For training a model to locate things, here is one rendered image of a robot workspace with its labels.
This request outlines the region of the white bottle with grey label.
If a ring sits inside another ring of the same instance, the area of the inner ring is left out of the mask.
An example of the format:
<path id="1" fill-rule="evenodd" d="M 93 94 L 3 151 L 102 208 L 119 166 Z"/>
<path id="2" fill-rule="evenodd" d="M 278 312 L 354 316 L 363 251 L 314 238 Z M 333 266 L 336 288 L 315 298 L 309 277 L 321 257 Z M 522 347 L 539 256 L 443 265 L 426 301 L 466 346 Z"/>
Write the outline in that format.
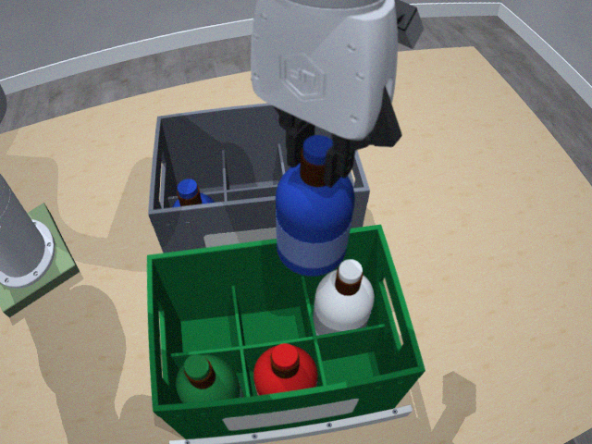
<path id="1" fill-rule="evenodd" d="M 355 260 L 343 261 L 316 288 L 316 336 L 366 327 L 374 301 L 372 284 L 363 276 L 362 266 Z"/>

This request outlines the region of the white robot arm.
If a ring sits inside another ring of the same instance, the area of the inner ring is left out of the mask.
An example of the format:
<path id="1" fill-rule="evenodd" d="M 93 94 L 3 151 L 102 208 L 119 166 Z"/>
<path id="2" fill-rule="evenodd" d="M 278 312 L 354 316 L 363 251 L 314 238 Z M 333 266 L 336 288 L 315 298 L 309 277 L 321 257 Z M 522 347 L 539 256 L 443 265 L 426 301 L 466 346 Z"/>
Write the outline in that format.
<path id="1" fill-rule="evenodd" d="M 370 6 L 380 0 L 289 0 L 319 8 Z M 416 6 L 394 0 L 398 43 L 414 49 L 424 27 Z M 32 222 L 33 221 L 33 222 Z M 29 287 L 51 266 L 56 251 L 49 228 L 32 220 L 0 174 L 0 283 L 12 289 Z"/>

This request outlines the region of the blue bottle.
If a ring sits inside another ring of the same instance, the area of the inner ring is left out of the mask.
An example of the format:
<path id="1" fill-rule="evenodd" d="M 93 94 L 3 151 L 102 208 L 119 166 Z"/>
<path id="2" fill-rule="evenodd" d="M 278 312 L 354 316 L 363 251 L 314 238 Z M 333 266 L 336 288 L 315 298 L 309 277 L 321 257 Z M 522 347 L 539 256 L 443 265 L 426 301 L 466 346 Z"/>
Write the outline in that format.
<path id="1" fill-rule="evenodd" d="M 211 197 L 200 193 L 199 187 L 193 179 L 184 179 L 179 183 L 178 197 L 172 207 L 215 203 Z"/>
<path id="2" fill-rule="evenodd" d="M 350 178 L 325 185 L 325 162 L 332 140 L 307 138 L 301 163 L 290 167 L 276 190 L 277 254 L 291 271 L 308 277 L 327 274 L 343 261 L 355 193 Z"/>

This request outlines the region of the dark grey crate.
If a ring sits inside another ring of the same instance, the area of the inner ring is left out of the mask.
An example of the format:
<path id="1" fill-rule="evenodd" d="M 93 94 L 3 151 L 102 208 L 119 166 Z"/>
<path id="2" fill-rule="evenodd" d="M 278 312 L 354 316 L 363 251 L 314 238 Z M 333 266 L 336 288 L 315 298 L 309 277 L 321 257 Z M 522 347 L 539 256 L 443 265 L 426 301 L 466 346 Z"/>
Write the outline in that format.
<path id="1" fill-rule="evenodd" d="M 290 168 L 278 117 L 267 103 L 157 117 L 148 216 L 163 253 L 277 238 L 276 190 Z M 352 172 L 360 228 L 370 189 L 358 151 Z M 215 203 L 172 207 L 184 179 Z"/>

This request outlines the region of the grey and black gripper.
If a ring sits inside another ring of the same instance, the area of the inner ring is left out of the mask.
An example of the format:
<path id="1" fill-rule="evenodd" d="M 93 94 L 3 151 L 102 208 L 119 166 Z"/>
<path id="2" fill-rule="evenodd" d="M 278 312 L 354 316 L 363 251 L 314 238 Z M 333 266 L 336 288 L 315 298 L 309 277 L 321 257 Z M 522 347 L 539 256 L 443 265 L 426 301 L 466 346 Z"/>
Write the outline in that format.
<path id="1" fill-rule="evenodd" d="M 279 114 L 288 166 L 301 163 L 315 126 L 332 133 L 324 175 L 329 188 L 350 174 L 354 151 L 393 147 L 401 138 L 392 106 L 397 62 L 394 0 L 346 9 L 256 1 L 253 91 Z"/>

